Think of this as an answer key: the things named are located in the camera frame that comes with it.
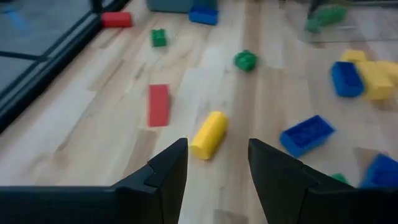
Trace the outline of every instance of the blue block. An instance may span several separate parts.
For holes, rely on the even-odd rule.
[[[362,79],[352,62],[335,62],[331,67],[331,77],[339,96],[355,97],[364,91]]]
[[[335,130],[319,115],[285,130],[279,141],[294,157],[323,144]]]
[[[384,154],[378,154],[359,187],[398,187],[398,162]]]
[[[191,22],[216,25],[218,22],[218,10],[193,7],[189,12],[189,20]]]

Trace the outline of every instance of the red lego brick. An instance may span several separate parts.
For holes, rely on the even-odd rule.
[[[169,86],[149,85],[148,126],[169,124]]]
[[[130,12],[104,12],[101,15],[104,27],[131,27]]]

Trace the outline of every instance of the yellow cylinder block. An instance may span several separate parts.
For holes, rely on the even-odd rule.
[[[210,159],[228,127],[228,118],[221,111],[212,111],[193,138],[191,150],[200,159]]]

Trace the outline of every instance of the green lego brick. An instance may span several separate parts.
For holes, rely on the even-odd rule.
[[[248,50],[235,55],[234,64],[239,69],[250,72],[256,67],[257,56]]]
[[[345,184],[349,184],[347,179],[345,178],[345,176],[342,173],[333,174],[330,177],[332,177],[336,180],[340,180],[341,182],[343,182]]]
[[[309,19],[307,20],[307,23],[305,24],[306,31],[309,31],[313,34],[318,34],[321,32],[321,26],[319,22],[316,19]]]
[[[333,6],[319,9],[315,12],[314,18],[321,26],[327,26],[341,22],[347,15],[347,8],[343,6]]]
[[[166,45],[166,31],[164,29],[152,30],[152,46],[161,47]]]

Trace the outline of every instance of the yellow block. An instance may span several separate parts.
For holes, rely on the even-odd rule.
[[[369,100],[384,100],[392,94],[394,85],[375,62],[358,62],[356,67],[366,85],[365,98]]]
[[[377,61],[376,63],[387,74],[393,84],[398,85],[398,64],[385,60]]]
[[[339,61],[342,62],[364,62],[366,61],[365,52],[362,50],[347,49],[340,57]]]
[[[200,159],[210,159],[228,126],[228,118],[221,111],[212,111],[193,138],[191,150]]]

